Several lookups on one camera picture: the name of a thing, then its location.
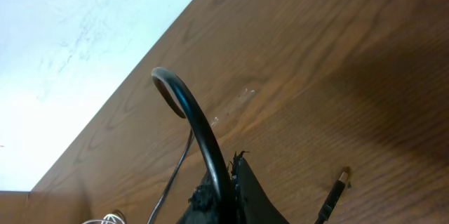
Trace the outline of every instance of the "desk surface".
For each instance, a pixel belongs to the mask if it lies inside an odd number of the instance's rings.
[[[189,133],[156,91],[176,72],[225,159],[246,158],[291,223],[449,222],[448,0],[193,0],[30,194],[24,223],[122,210],[144,223]],[[159,213],[174,223],[205,172],[196,143]]]

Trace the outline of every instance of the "black cable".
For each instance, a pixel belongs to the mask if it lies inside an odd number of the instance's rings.
[[[181,155],[180,161],[177,163],[177,166],[176,166],[175,170],[173,171],[173,174],[171,174],[170,180],[167,182],[166,188],[163,190],[161,198],[159,199],[156,206],[154,207],[153,212],[152,212],[151,216],[149,217],[147,224],[152,224],[156,220],[157,213],[158,213],[159,209],[161,208],[163,202],[166,200],[166,197],[167,197],[168,191],[170,190],[171,184],[173,184],[173,181],[175,180],[177,171],[180,169],[181,164],[184,161],[184,158],[186,157],[187,152],[189,151],[190,145],[192,145],[193,141],[194,141],[194,134],[193,134],[192,130],[190,129],[189,138],[187,139],[187,144],[185,145],[185,149]]]
[[[324,219],[319,218],[315,221],[315,224],[323,224],[324,223]]]
[[[210,128],[208,120],[199,107],[192,93],[175,73],[157,67],[152,70],[154,85],[173,111],[181,118],[187,118],[198,142],[204,162],[210,174],[211,182],[217,200],[218,210],[223,223],[236,222],[236,203],[231,179],[227,172],[225,160],[220,147]],[[176,105],[168,87],[176,97],[181,108]]]
[[[334,210],[337,205],[338,199],[343,193],[344,188],[346,187],[346,181],[349,177],[349,170],[346,169],[343,171],[340,179],[335,181],[332,190],[329,192],[328,197],[324,201],[323,206],[321,207],[318,213],[318,219],[315,224],[323,224],[325,221],[329,220],[330,214]]]

